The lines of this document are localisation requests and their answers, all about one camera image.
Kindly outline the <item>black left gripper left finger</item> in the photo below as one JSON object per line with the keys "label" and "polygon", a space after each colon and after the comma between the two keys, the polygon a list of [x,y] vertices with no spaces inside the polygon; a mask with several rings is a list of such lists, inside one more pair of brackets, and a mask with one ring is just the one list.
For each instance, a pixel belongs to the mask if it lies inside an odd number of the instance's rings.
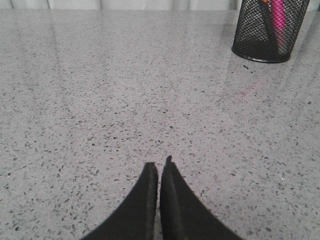
{"label": "black left gripper left finger", "polygon": [[147,162],[123,202],[84,240],[153,240],[158,194],[158,171]]}

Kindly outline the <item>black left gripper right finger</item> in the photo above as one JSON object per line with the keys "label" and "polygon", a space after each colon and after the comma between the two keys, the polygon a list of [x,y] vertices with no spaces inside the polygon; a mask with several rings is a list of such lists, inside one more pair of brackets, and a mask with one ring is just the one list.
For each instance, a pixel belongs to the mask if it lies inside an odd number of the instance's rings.
{"label": "black left gripper right finger", "polygon": [[161,176],[160,218],[164,240],[240,240],[196,197],[172,156]]}

